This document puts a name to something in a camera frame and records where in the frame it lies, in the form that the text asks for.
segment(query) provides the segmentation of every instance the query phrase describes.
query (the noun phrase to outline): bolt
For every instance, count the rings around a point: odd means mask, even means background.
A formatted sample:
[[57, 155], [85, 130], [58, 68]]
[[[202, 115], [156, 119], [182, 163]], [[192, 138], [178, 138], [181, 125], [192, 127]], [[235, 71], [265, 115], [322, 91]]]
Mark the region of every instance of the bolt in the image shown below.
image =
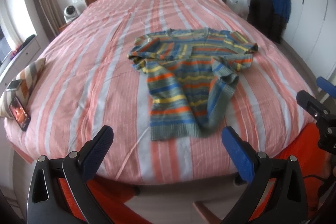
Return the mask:
[[290, 155], [290, 156], [289, 156], [289, 159], [290, 159], [291, 161], [297, 161], [297, 158], [296, 158], [296, 156], [294, 156], [294, 155]]
[[77, 155], [78, 155], [78, 152], [76, 152], [76, 151], [71, 151], [70, 153], [69, 153], [69, 158], [76, 158], [77, 157]]
[[258, 152], [258, 157], [261, 159], [265, 159], [267, 157], [267, 154], [265, 152]]
[[39, 158], [37, 159], [38, 161], [42, 162], [45, 160], [45, 155], [39, 156]]

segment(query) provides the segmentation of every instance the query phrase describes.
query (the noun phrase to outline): pillow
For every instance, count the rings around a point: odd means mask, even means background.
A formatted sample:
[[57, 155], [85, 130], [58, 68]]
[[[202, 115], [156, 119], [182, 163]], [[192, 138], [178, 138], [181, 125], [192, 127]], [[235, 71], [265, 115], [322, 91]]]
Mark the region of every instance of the pillow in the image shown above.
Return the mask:
[[13, 80], [22, 79], [20, 87], [15, 91], [4, 91], [0, 98], [0, 117], [13, 118], [9, 105], [16, 95], [23, 107], [27, 106], [29, 97], [39, 79], [45, 65], [45, 58], [36, 60], [24, 68]]

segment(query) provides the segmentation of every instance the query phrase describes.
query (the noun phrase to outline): pink striped bedspread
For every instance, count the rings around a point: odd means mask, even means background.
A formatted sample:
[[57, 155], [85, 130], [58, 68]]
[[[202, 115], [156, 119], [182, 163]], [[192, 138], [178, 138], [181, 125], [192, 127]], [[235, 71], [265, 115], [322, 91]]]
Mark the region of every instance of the pink striped bedspread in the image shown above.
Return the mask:
[[[252, 66], [209, 138], [150, 141], [146, 76], [127, 53], [136, 37], [167, 28], [237, 30], [256, 42]], [[29, 100], [28, 130], [6, 119], [8, 139], [37, 159], [79, 150], [103, 125], [115, 133], [98, 174], [134, 184], [195, 180], [236, 171], [221, 144], [232, 126], [255, 150], [275, 156], [312, 119], [296, 93], [310, 91], [277, 47], [221, 0], [98, 0], [43, 52], [46, 68]]]

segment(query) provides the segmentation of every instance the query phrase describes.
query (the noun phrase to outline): smartphone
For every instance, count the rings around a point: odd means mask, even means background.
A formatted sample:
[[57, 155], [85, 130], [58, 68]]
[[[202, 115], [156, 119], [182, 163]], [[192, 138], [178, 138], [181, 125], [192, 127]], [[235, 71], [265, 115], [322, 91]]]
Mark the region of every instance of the smartphone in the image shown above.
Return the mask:
[[6, 91], [17, 90], [20, 87], [22, 81], [23, 81], [22, 79], [13, 80], [12, 82], [9, 83], [8, 87], [6, 88]]
[[9, 109], [12, 112], [14, 119], [16, 120], [17, 124], [22, 129], [22, 131], [26, 131], [30, 122], [30, 116], [23, 108], [17, 96], [15, 96], [11, 101]]

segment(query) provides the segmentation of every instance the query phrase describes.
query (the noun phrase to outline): window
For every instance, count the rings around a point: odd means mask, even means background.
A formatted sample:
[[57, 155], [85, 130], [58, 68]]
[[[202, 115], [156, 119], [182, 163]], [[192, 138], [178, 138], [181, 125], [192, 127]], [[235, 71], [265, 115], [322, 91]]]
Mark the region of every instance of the window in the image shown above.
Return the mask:
[[3, 32], [0, 27], [0, 65], [2, 64], [3, 60], [9, 54], [11, 51], [11, 48], [9, 47], [7, 40], [5, 36], [3, 35]]

